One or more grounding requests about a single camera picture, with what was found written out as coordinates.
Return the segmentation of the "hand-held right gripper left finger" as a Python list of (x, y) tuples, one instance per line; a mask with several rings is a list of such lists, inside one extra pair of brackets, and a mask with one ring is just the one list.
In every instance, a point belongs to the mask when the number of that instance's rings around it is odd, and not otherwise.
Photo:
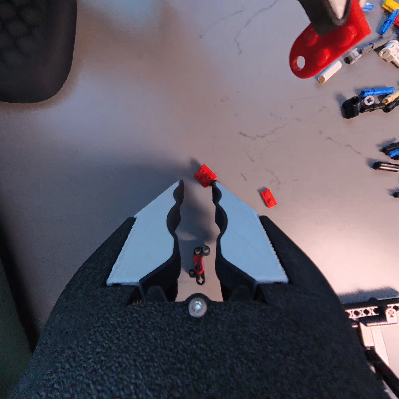
[(181, 254), (176, 229), (181, 222), (184, 184), (178, 180), (133, 217), (133, 225), (106, 280), (108, 287), (133, 286), (144, 297), (160, 287), (177, 298)]

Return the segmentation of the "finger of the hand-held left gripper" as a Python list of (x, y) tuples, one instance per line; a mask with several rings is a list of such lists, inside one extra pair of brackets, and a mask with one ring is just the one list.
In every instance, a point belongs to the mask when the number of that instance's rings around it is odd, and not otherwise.
[(327, 35), (344, 25), (352, 6), (351, 0), (300, 0), (299, 3), (319, 36)]

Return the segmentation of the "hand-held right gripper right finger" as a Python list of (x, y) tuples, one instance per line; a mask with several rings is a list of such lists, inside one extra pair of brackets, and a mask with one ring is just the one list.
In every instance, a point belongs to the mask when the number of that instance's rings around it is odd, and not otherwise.
[(243, 287), (251, 300), (262, 284), (287, 284), (289, 279), (261, 222), (261, 215), (219, 182), (212, 183), (220, 229), (215, 269), (222, 298), (229, 301)]

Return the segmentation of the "red rounded plate with hole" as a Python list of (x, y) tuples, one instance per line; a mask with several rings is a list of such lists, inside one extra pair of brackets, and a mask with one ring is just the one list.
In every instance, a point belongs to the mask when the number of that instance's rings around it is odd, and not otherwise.
[(359, 1), (352, 1), (347, 22), (319, 36), (309, 25), (295, 40), (289, 55), (293, 74), (301, 79), (316, 76), (371, 33)]

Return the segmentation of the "small black red lego assembly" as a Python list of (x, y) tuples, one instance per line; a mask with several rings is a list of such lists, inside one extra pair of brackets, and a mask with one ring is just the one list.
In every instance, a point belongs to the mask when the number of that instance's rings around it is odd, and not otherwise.
[[(201, 246), (201, 247), (196, 247), (193, 251), (193, 255), (201, 254), (202, 257), (208, 256), (210, 254), (210, 247), (209, 246)], [(204, 285), (205, 284), (205, 264), (204, 264), (204, 273), (200, 276), (198, 276), (194, 270), (193, 267), (189, 270), (188, 272), (189, 276), (191, 278), (195, 278), (196, 283), (198, 285)]]

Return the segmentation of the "red square stud plate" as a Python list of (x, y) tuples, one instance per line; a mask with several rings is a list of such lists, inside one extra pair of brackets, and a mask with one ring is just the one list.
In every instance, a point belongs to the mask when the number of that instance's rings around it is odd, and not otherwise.
[(217, 175), (206, 164), (202, 164), (193, 177), (204, 188), (217, 180)]

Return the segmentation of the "brick vehicle model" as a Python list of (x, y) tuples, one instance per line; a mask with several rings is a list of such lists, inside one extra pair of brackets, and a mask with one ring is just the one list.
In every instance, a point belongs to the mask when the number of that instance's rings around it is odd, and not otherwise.
[(366, 302), (343, 305), (372, 371), (383, 382), (390, 398), (398, 398), (399, 379), (389, 365), (382, 327), (398, 326), (398, 305), (398, 297), (370, 298)]

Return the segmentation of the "grey desk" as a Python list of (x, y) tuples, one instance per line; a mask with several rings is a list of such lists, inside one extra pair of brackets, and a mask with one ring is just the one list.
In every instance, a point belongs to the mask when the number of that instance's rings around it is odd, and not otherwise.
[(398, 296), (398, 107), (299, 1), (1, 1), (1, 214), (33, 326), (10, 398), (389, 398), (341, 300)]

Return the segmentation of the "narrow red stud plate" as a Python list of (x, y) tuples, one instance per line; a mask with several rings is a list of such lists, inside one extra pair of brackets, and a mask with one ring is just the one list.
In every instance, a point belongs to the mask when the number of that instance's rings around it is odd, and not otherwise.
[(270, 209), (272, 207), (277, 206), (277, 201), (273, 196), (270, 188), (265, 188), (263, 191), (260, 192), (260, 195), (267, 208)]

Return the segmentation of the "white tube connector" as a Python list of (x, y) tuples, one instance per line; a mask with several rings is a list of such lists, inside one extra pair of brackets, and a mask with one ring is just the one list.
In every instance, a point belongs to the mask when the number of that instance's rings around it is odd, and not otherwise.
[(342, 68), (341, 61), (335, 61), (326, 67), (317, 77), (317, 82), (320, 84), (326, 83), (332, 76), (334, 76)]

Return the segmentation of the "pile of small brick pieces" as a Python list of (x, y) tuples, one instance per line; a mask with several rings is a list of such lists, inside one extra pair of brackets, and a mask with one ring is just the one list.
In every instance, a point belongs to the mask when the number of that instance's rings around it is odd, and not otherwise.
[[(380, 59), (398, 68), (398, 39), (391, 39), (385, 36), (392, 27), (398, 27), (398, 1), (384, 1), (382, 9), (387, 13), (387, 17), (377, 32), (379, 36), (372, 42), (356, 47), (348, 53), (345, 58), (348, 65), (354, 64), (368, 53), (377, 53)], [(389, 113), (398, 107), (398, 89), (395, 87), (363, 89), (357, 96), (361, 98), (360, 113), (380, 109), (385, 113)]]

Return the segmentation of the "black angle connector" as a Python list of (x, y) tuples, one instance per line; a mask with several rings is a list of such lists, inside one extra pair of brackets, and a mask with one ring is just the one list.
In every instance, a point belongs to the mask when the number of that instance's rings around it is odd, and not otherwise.
[(361, 98), (359, 96), (351, 97), (342, 103), (342, 116), (345, 119), (352, 119), (360, 114)]

